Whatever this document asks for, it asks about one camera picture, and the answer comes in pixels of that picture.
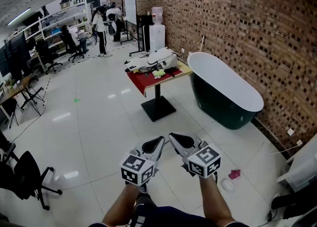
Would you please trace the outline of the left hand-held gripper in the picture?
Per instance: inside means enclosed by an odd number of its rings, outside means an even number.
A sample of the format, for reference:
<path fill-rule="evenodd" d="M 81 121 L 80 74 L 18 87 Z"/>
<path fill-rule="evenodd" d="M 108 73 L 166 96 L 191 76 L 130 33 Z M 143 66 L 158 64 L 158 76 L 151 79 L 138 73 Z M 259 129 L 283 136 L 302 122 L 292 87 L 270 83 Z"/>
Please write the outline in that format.
<path fill-rule="evenodd" d="M 142 152 L 146 154 L 135 150 L 125 153 L 119 164 L 122 179 L 138 187 L 149 182 L 158 171 L 158 159 L 164 144 L 165 138 L 159 136 L 142 145 Z"/>

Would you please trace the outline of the white rounded floor object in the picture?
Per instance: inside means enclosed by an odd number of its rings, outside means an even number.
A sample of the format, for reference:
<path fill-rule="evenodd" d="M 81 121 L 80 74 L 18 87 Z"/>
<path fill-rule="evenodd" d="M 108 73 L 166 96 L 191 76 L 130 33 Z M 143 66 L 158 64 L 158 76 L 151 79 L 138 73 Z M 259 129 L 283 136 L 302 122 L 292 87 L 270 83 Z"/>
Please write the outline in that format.
<path fill-rule="evenodd" d="M 235 189 L 233 181 L 231 179 L 229 179 L 229 178 L 224 178 L 221 181 L 221 186 L 227 192 L 233 192 L 234 189 Z"/>

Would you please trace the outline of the white shelving unit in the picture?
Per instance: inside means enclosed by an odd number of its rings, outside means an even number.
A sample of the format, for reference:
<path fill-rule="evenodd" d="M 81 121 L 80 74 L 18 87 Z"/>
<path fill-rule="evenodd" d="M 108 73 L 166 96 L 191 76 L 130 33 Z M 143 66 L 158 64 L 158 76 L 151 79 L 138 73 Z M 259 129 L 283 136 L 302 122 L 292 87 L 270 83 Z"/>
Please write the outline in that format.
<path fill-rule="evenodd" d="M 43 39 L 49 49 L 58 55 L 66 54 L 66 47 L 62 41 L 61 28 L 65 25 L 69 31 L 75 32 L 79 38 L 90 30 L 89 20 L 91 19 L 89 6 L 86 1 L 64 8 L 61 11 L 37 20 L 24 30 L 26 42 L 33 48 L 35 44 Z"/>

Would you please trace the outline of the stuffed white backpack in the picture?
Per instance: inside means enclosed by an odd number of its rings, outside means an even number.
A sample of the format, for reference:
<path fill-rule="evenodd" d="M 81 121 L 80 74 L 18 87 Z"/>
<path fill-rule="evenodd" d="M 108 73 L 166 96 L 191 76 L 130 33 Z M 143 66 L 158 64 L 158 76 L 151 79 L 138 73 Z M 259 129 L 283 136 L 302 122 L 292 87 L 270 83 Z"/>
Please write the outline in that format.
<path fill-rule="evenodd" d="M 178 65 L 178 56 L 172 49 L 165 47 L 149 54 L 147 63 L 166 70 Z"/>

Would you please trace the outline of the black metal rack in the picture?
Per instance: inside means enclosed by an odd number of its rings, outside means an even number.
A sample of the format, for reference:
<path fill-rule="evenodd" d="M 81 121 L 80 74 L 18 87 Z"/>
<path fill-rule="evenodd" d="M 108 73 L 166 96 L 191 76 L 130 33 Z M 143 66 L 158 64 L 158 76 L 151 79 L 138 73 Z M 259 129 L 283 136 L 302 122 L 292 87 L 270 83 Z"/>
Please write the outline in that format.
<path fill-rule="evenodd" d="M 149 52 L 150 51 L 150 26 L 153 25 L 151 15 L 137 15 L 137 24 L 131 24 L 131 33 L 130 36 L 137 43 L 138 50 L 131 52 L 129 56 L 131 57 L 134 54 L 140 52 Z"/>

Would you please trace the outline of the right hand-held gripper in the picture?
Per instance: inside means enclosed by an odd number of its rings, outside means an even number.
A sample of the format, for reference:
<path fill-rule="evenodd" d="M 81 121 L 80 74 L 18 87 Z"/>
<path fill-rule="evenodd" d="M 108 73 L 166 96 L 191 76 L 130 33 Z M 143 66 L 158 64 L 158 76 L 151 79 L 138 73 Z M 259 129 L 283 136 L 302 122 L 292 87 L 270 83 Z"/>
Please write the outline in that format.
<path fill-rule="evenodd" d="M 182 157 L 184 168 L 192 176 L 208 178 L 212 176 L 217 183 L 221 153 L 215 145 L 191 133 L 169 133 L 174 150 Z"/>

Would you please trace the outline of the black office chair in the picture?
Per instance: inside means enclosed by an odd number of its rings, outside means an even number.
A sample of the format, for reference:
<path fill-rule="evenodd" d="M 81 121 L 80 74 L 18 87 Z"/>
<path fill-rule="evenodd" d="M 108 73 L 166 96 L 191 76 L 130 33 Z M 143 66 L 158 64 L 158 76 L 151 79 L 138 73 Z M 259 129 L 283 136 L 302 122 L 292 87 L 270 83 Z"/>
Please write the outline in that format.
<path fill-rule="evenodd" d="M 84 54 L 80 51 L 80 46 L 76 46 L 70 33 L 62 33 L 60 38 L 65 44 L 66 52 L 71 55 L 68 61 L 72 60 L 71 62 L 74 63 L 76 57 L 84 58 Z"/>
<path fill-rule="evenodd" d="M 43 63 L 43 65 L 48 64 L 45 74 L 48 74 L 48 71 L 52 68 L 54 72 L 55 66 L 63 65 L 61 62 L 55 62 L 57 58 L 59 58 L 58 54 L 56 54 L 52 49 L 49 49 L 47 42 L 44 39 L 40 39 L 36 43 L 36 51 L 39 54 L 39 57 Z"/>
<path fill-rule="evenodd" d="M 10 143 L 0 131 L 0 150 L 3 150 L 3 155 L 0 154 L 0 188 L 12 191 L 21 200 L 31 196 L 37 198 L 43 209 L 48 211 L 50 207 L 44 203 L 42 189 L 62 195 L 60 189 L 53 190 L 43 185 L 46 175 L 49 171 L 54 172 L 54 168 L 46 167 L 40 173 L 32 154 L 26 151 L 18 158 L 15 148 L 15 143 Z"/>

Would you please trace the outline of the person's left forearm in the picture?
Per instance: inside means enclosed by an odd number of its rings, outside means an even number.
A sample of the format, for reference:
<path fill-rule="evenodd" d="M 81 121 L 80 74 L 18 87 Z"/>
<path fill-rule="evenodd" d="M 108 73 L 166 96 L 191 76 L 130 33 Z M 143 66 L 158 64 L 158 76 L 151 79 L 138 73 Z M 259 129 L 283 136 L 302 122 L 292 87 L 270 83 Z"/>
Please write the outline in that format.
<path fill-rule="evenodd" d="M 138 186 L 127 184 L 107 211 L 102 223 L 108 227 L 127 225 L 134 215 L 134 205 L 138 194 Z"/>

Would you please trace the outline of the whiteboard on black stand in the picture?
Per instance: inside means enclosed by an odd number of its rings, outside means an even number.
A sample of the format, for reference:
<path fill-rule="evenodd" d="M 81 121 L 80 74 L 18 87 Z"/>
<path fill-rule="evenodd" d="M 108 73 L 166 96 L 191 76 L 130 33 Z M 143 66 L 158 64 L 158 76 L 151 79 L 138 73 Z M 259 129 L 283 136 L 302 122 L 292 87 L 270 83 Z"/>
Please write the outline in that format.
<path fill-rule="evenodd" d="M 137 32 L 137 41 L 138 41 L 138 20 L 137 20 L 137 3 L 136 0 L 124 0 L 123 1 L 123 21 L 125 24 L 126 40 L 121 41 L 120 43 L 125 43 L 132 41 L 133 39 L 133 30 Z"/>

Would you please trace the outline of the white fabric bag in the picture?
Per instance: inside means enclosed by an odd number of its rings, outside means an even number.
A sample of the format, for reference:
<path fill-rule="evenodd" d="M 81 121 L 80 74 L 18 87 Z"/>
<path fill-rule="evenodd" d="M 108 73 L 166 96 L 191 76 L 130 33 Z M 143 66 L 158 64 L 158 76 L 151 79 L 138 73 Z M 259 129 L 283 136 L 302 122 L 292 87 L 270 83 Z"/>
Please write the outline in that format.
<path fill-rule="evenodd" d="M 150 67 L 148 57 L 135 57 L 124 62 L 127 71 L 143 71 Z"/>

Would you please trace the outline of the dark bathtub white inside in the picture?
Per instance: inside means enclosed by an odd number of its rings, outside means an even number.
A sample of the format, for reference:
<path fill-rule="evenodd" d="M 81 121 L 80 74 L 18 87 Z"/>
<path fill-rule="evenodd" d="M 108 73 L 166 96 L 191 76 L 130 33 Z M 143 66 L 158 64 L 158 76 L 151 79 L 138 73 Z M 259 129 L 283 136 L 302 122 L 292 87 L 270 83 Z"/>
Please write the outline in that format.
<path fill-rule="evenodd" d="M 260 93 L 219 58 L 195 52 L 187 63 L 198 106 L 222 126 L 237 130 L 264 108 Z"/>

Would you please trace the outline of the black tripod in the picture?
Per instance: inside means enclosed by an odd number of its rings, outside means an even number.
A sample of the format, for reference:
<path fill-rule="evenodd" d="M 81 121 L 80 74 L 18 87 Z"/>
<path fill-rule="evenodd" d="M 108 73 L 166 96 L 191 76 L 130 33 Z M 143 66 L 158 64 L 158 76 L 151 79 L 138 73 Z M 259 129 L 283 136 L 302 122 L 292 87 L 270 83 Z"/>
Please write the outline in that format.
<path fill-rule="evenodd" d="M 36 113 L 41 116 L 42 113 L 40 113 L 38 107 L 37 107 L 37 100 L 42 102 L 43 107 L 45 106 L 44 97 L 40 96 L 40 93 L 44 91 L 43 87 L 40 87 L 38 90 L 35 90 L 31 85 L 26 86 L 22 91 L 21 94 L 24 98 L 24 103 L 19 107 L 20 110 L 23 112 L 24 107 L 29 104 Z"/>

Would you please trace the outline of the white water dispenser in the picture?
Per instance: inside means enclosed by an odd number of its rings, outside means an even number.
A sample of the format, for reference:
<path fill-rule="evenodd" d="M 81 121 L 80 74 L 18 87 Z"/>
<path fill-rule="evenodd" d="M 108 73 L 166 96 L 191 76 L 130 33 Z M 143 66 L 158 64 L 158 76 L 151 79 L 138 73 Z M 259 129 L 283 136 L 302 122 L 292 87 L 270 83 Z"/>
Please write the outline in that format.
<path fill-rule="evenodd" d="M 165 26 L 154 24 L 149 26 L 150 53 L 165 47 Z"/>

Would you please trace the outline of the person's dark clothing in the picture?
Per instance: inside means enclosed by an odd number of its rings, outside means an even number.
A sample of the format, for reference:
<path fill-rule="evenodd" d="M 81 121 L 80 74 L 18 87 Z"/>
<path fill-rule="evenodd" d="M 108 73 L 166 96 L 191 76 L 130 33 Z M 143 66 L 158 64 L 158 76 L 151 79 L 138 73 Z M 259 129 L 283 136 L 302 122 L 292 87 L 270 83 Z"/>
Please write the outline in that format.
<path fill-rule="evenodd" d="M 135 205 L 129 227 L 219 227 L 211 220 L 185 213 L 177 208 Z"/>

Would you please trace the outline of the ceiling light tube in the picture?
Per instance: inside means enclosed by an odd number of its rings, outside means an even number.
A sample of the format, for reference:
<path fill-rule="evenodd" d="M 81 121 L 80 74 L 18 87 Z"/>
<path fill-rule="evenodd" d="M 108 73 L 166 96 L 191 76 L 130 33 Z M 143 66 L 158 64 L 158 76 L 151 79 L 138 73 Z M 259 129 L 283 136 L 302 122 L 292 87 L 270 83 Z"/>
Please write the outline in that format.
<path fill-rule="evenodd" d="M 18 20 L 20 17 L 22 17 L 24 14 L 26 14 L 27 12 L 29 12 L 31 10 L 31 8 L 27 8 L 25 11 L 23 11 L 22 13 L 20 13 L 19 15 L 17 15 L 13 20 L 11 20 L 9 23 L 8 23 L 8 26 L 13 24 L 16 20 Z"/>

